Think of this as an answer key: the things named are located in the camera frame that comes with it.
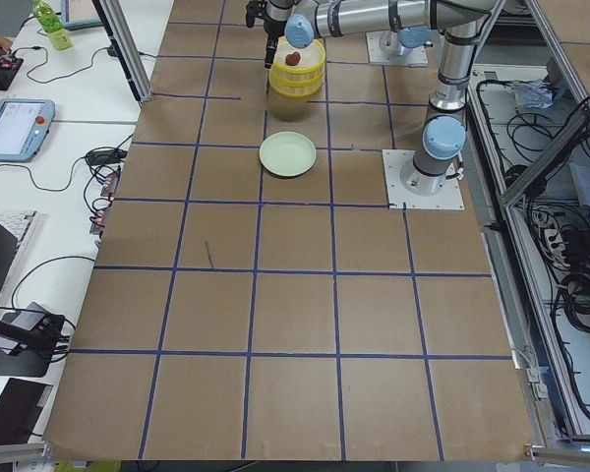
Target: green bottle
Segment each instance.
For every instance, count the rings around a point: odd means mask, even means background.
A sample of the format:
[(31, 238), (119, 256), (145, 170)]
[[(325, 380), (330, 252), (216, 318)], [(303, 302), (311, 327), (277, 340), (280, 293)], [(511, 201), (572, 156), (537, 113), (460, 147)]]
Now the green bottle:
[(41, 0), (32, 0), (32, 14), (39, 21), (55, 49), (61, 51), (72, 47), (72, 39), (50, 5)]

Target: robotic arm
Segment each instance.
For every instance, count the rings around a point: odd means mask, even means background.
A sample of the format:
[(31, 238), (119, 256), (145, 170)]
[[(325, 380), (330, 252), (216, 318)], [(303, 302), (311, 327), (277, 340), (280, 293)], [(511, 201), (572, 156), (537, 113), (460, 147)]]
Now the robotic arm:
[[(429, 97), (422, 145), (402, 169), (404, 185), (415, 194), (435, 194), (445, 172), (465, 143), (463, 109), (470, 71), (484, 24), (503, 0), (252, 0), (262, 4), (270, 68), (277, 39), (285, 34), (298, 48), (316, 37), (426, 26), (443, 30), (438, 83)], [(250, 25), (248, 6), (248, 26)]]

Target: person's hand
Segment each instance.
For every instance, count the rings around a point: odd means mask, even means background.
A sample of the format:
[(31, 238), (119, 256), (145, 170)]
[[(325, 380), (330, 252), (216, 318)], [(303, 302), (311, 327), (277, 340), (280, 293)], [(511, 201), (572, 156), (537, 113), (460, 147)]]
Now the person's hand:
[(8, 37), (2, 37), (0, 39), (0, 49), (2, 49), (4, 52), (8, 52), (12, 45), (13, 41)]

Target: white desk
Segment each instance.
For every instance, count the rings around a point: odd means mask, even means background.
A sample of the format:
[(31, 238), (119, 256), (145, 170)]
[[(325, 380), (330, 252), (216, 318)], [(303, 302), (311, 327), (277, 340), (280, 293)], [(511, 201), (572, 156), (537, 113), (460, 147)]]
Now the white desk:
[[(156, 55), (170, 15), (172, 0), (121, 0), (120, 3), (138, 49), (146, 54)], [(40, 81), (68, 75), (88, 66), (93, 52), (110, 44), (103, 27), (80, 29), (71, 32), (74, 47), (57, 51), (48, 38), (37, 33), (39, 29), (36, 20), (30, 20), (14, 41), (13, 49), (44, 46), (48, 50), (48, 63), (31, 74)], [(117, 58), (109, 57), (106, 51), (96, 54), (91, 69), (50, 84), (38, 84), (27, 77), (28, 71), (43, 62), (43, 50), (21, 50), (17, 55), (25, 62), (9, 90), (0, 91), (0, 99), (16, 97), (53, 100), (57, 121), (135, 124), (138, 120), (140, 106), (133, 98), (120, 62)], [(143, 56), (143, 64), (149, 77), (154, 62), (153, 58)]]
[[(59, 0), (49, 3), (56, 11)], [(127, 22), (135, 34), (139, 50), (156, 55), (163, 38), (173, 0), (121, 0)], [(89, 64), (91, 54), (109, 45), (103, 28), (72, 32), (75, 46), (56, 51), (47, 38), (38, 34), (35, 20), (25, 25), (14, 49), (43, 45), (48, 49), (48, 64), (33, 73), (39, 80), (74, 72)], [(101, 146), (117, 146), (135, 128), (140, 107), (134, 100), (117, 59), (105, 51), (94, 58), (93, 68), (48, 85), (34, 83), (26, 76), (44, 59), (43, 51), (20, 51), (24, 66), (5, 97), (51, 99), (56, 105), (55, 122), (39, 154), (27, 164), (38, 185), (58, 188), (68, 181), (73, 162), (88, 150)], [(152, 72), (154, 59), (145, 58), (147, 72)], [(95, 237), (89, 234), (89, 210), (83, 200), (83, 188), (90, 177), (87, 166), (79, 163), (71, 187), (62, 193), (37, 190), (24, 169), (0, 169), (0, 211), (34, 209), (42, 214), (26, 253), (5, 285), (4, 295), (11, 295), (17, 282), (33, 267), (49, 259), (81, 255), (95, 258)], [(100, 186), (93, 183), (88, 192), (91, 202), (99, 195)], [(92, 264), (85, 260), (65, 260), (41, 268), (18, 292), (17, 304), (25, 307), (36, 302), (53, 313), (65, 315), (76, 323), (89, 283)], [(36, 433), (45, 429), (52, 403), (63, 371), (63, 363), (51, 364), (43, 378), (34, 382), (54, 385), (41, 416)], [(8, 377), (0, 377), (0, 393)]]
[[(39, 185), (62, 187), (68, 181), (72, 163), (78, 157), (91, 148), (120, 144), (133, 132), (133, 128), (133, 125), (54, 123), (29, 168)], [(80, 162), (70, 188), (62, 193), (49, 193), (35, 189), (24, 169), (0, 169), (0, 211), (35, 209), (42, 213), (24, 257), (9, 277), (1, 296), (3, 300), (5, 295), (8, 300), (15, 284), (43, 261), (66, 255), (95, 258), (95, 237), (89, 234), (89, 211), (83, 201), (83, 188), (89, 177), (87, 166)], [(88, 199), (93, 200), (99, 193), (100, 186), (92, 184)], [(18, 292), (18, 306), (37, 302), (76, 323), (88, 288), (91, 267), (92, 263), (85, 260), (65, 260), (46, 265), (23, 284)], [(66, 333), (69, 330), (68, 326), (64, 328)], [(43, 432), (48, 421), (63, 365), (62, 362), (51, 364), (45, 377), (30, 379), (55, 386), (35, 428), (37, 433)], [(0, 377), (0, 393), (7, 379)]]

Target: light green plate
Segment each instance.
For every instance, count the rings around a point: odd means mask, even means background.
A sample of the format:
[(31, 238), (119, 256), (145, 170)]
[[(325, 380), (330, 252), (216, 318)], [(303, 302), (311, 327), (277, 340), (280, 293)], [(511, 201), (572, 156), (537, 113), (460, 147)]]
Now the light green plate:
[(303, 174), (313, 166), (316, 157), (313, 142), (292, 131), (275, 133), (260, 146), (260, 162), (266, 170), (281, 177)]

